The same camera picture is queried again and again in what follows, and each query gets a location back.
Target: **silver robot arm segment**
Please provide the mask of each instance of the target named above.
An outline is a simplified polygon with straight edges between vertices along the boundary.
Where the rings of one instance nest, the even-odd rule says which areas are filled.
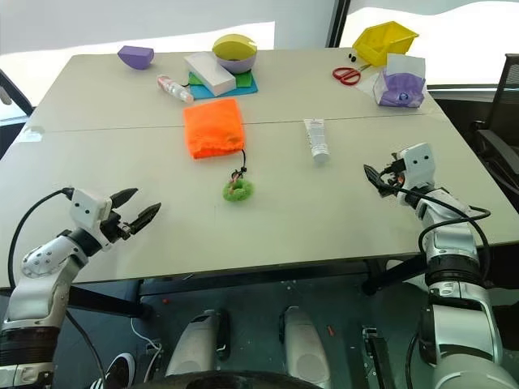
[[[395,161],[383,173],[392,174],[388,184],[394,189],[382,185],[379,192],[396,194],[399,204],[411,206],[423,228],[459,220],[461,216],[413,193],[473,215],[470,207],[445,189],[435,188],[435,163],[427,143],[408,147],[393,156]],[[376,178],[379,184],[382,175]],[[373,176],[368,174],[368,178],[377,186]],[[399,188],[412,193],[398,191]],[[418,344],[422,359],[436,366],[435,389],[519,387],[500,367],[502,344],[490,298],[483,287],[476,249],[474,235],[466,222],[438,226],[423,237],[429,302],[422,310]]]
[[[60,233],[22,260],[22,274],[0,331],[0,387],[44,387],[52,383],[54,350],[74,278],[88,263],[88,257],[138,233],[161,206],[148,207],[132,223],[121,222],[114,209],[136,191],[122,190],[107,199],[79,189],[66,194],[77,229]]]

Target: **orange cloth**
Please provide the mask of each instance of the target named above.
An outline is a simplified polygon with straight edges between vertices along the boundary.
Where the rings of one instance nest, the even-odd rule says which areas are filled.
[[[184,109],[186,141],[195,159],[239,152],[245,144],[235,99],[218,100]]]

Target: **wire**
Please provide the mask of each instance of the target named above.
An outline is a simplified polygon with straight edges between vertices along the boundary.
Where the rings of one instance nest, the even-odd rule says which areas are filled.
[[[84,339],[84,342],[87,344],[88,348],[90,348],[90,351],[92,352],[92,355],[94,356],[94,359],[96,360],[97,369],[99,370],[99,374],[101,375],[101,382],[103,383],[103,387],[106,386],[106,377],[105,377],[105,370],[103,369],[103,364],[101,363],[101,359],[99,358],[99,354],[96,351],[96,348],[92,344],[92,341],[88,337],[85,330],[79,325],[78,322],[75,321],[75,318],[72,316],[72,314],[67,311],[66,312],[66,318],[70,320],[72,325],[75,327],[76,330],[81,334],[81,336]]]
[[[148,369],[146,370],[146,374],[144,375],[144,382],[146,383],[148,381],[149,375],[152,371],[152,366],[155,363],[155,360],[157,359],[158,355],[162,351],[162,344],[157,346],[151,339],[138,333],[137,330],[135,329],[135,327],[133,326],[133,318],[130,319],[130,325],[131,325],[131,330],[133,331],[134,334],[136,334],[140,339],[146,340],[149,343],[149,345],[152,346],[156,350],[155,354],[153,354],[152,360],[149,362]]]
[[[135,329],[135,327],[133,327],[133,318],[130,319],[130,325],[131,325],[131,330],[133,331],[134,334],[136,334],[140,339],[142,340],[146,340],[150,346],[152,346],[155,350],[158,350],[160,347],[157,346],[155,343],[153,343],[153,341],[149,338],[147,338],[146,336],[144,335],[141,335],[137,332],[137,330]]]
[[[247,162],[247,156],[245,155],[245,150],[242,149],[242,154],[243,154],[243,167],[245,168],[245,164]]]
[[[411,341],[409,342],[407,354],[405,355],[405,383],[407,384],[407,389],[413,389],[413,379],[411,377],[411,360],[413,359],[414,346],[416,345],[417,340],[418,332],[415,332],[411,338]]]
[[[420,252],[425,254],[425,250],[423,248],[423,239],[433,229],[437,229],[438,227],[443,227],[445,225],[450,225],[450,224],[466,223],[466,222],[481,220],[481,219],[485,219],[486,217],[491,215],[491,212],[484,208],[470,206],[470,209],[473,211],[481,212],[481,215],[470,216],[470,217],[461,217],[459,219],[453,219],[453,220],[446,220],[446,221],[442,221],[440,223],[432,224],[429,227],[425,228],[418,236],[418,248],[420,249]],[[482,277],[484,280],[487,278],[489,270],[490,270],[490,266],[485,266],[483,268]]]
[[[25,215],[22,217],[22,219],[19,221],[18,226],[16,227],[15,234],[13,235],[13,238],[11,239],[11,245],[9,246],[9,254],[7,256],[7,276],[9,278],[9,285],[14,289],[16,286],[15,282],[15,275],[13,272],[13,262],[15,257],[15,249],[16,249],[16,242],[18,241],[19,234],[22,231],[22,228],[24,226],[25,221],[29,218],[29,216],[32,214],[32,212],[38,208],[40,205],[42,205],[45,201],[53,198],[54,196],[64,194],[64,195],[71,195],[71,188],[62,188],[60,190],[56,190],[52,192],[51,194],[46,195],[44,198],[36,201],[32,207],[30,207],[26,212]],[[101,375],[101,381],[103,382],[103,387],[106,386],[106,380],[105,380],[105,371],[103,370],[103,365],[101,364],[101,359],[99,358],[99,354],[97,354],[96,348],[92,344],[92,341],[88,338],[87,333],[85,330],[79,325],[78,322],[75,321],[74,317],[71,315],[71,313],[67,310],[66,311],[66,317],[71,321],[72,325],[74,325],[75,329],[78,330],[78,332],[83,337],[85,343],[87,344],[88,348],[90,348],[90,351],[92,352],[92,355],[94,359],[96,360],[97,369],[99,370],[99,374]]]
[[[157,359],[158,355],[162,351],[162,344],[159,347],[159,349],[153,354],[152,360],[149,362],[148,368],[146,369],[146,374],[144,375],[144,382],[146,383],[149,380],[149,375],[152,372],[153,364],[155,363],[155,360]]]
[[[443,202],[441,200],[435,199],[434,197],[427,196],[426,194],[419,193],[419,192],[417,192],[415,190],[408,190],[408,189],[400,188],[398,186],[391,186],[389,184],[386,184],[384,181],[382,181],[382,176],[384,176],[387,173],[391,173],[391,171],[389,169],[390,168],[386,168],[385,170],[383,170],[381,173],[378,174],[378,176],[376,178],[376,182],[377,182],[378,186],[382,186],[385,189],[389,189],[389,190],[392,190],[392,191],[395,191],[395,192],[401,192],[401,193],[405,193],[407,195],[413,195],[415,197],[418,197],[419,199],[427,200],[427,201],[430,201],[432,203],[436,203],[438,205],[441,205],[442,207],[445,207],[448,210],[450,210],[452,212],[455,212],[459,216],[461,216],[462,219],[450,220],[450,221],[452,221],[452,224],[461,223],[461,222],[465,222],[466,221],[466,222],[470,223],[470,225],[472,225],[474,227],[476,232],[481,237],[481,242],[483,244],[483,265],[481,266],[481,268],[483,270],[482,271],[483,280],[485,280],[487,278],[487,276],[488,276],[488,272],[490,271],[491,253],[490,253],[490,246],[488,245],[487,236],[485,235],[485,233],[483,232],[481,227],[479,227],[478,223],[476,223],[475,220],[474,220],[474,218],[478,217],[478,216],[472,216],[472,217],[468,216],[463,211],[460,211],[459,209],[457,209],[456,207],[454,207],[454,206],[452,206],[450,204],[447,204],[447,203],[445,203],[445,202]],[[491,214],[490,211],[485,210],[485,212],[488,212],[488,215],[484,216],[484,217],[488,217]]]
[[[16,248],[16,242],[18,241],[19,233],[22,231],[22,228],[24,226],[25,221],[31,213],[38,208],[40,205],[42,205],[45,201],[53,198],[54,196],[60,195],[61,193],[65,193],[65,188],[56,190],[55,192],[52,192],[51,194],[45,196],[43,199],[40,199],[36,201],[36,203],[28,209],[27,212],[25,212],[25,215],[22,217],[22,219],[19,221],[18,226],[16,227],[15,234],[13,235],[13,238],[11,239],[11,246],[9,247],[9,255],[7,256],[7,275],[9,277],[9,285],[11,288],[15,288],[16,282],[15,282],[15,274],[13,272],[13,262],[15,257],[15,248]]]

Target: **scissors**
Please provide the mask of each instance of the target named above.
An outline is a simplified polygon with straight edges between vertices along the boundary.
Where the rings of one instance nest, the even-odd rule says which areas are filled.
[[[341,81],[344,85],[355,85],[360,81],[360,72],[370,67],[370,64],[360,66],[358,69],[353,67],[338,67],[332,72],[332,76]]]

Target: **white block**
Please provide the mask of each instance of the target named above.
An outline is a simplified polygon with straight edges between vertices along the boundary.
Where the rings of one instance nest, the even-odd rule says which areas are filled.
[[[236,89],[236,79],[217,62],[214,53],[194,53],[184,59],[189,70],[214,96]]]

